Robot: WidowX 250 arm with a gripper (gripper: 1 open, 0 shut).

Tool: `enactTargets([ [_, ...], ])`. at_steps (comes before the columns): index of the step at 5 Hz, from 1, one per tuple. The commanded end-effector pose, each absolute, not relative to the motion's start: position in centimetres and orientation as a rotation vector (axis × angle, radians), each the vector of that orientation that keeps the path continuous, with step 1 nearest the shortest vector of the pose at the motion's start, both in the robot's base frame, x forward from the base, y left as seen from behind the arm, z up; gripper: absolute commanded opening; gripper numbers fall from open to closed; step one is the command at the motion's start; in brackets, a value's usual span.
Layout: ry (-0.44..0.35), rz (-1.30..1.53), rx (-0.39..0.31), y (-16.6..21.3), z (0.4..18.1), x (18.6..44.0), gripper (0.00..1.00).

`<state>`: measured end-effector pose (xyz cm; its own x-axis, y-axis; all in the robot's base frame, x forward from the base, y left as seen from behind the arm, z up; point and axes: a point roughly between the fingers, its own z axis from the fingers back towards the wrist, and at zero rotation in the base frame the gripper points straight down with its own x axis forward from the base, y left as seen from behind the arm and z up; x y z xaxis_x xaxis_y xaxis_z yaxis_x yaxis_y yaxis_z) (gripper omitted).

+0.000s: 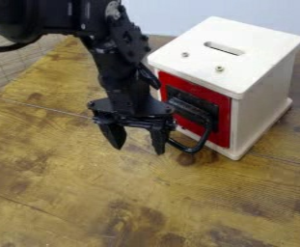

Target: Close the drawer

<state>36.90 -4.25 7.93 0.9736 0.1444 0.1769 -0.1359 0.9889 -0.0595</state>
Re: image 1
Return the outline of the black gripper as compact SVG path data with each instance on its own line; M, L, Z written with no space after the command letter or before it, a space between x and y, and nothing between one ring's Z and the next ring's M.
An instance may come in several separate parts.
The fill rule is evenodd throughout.
M108 94L88 102L93 122L110 146L118 150L126 141L126 127L149 130L157 155L165 153L169 133L174 130L173 108L150 96L149 92Z

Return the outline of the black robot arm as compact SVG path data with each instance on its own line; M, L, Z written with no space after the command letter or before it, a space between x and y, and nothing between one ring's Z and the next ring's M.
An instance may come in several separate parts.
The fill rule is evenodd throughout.
M9 52L49 34L76 37L89 51L106 97L88 103L93 122L114 149L128 127L149 131L154 152L165 152L174 130L172 107L150 96L161 83L142 64L148 37L128 17L121 0L0 0L0 36Z

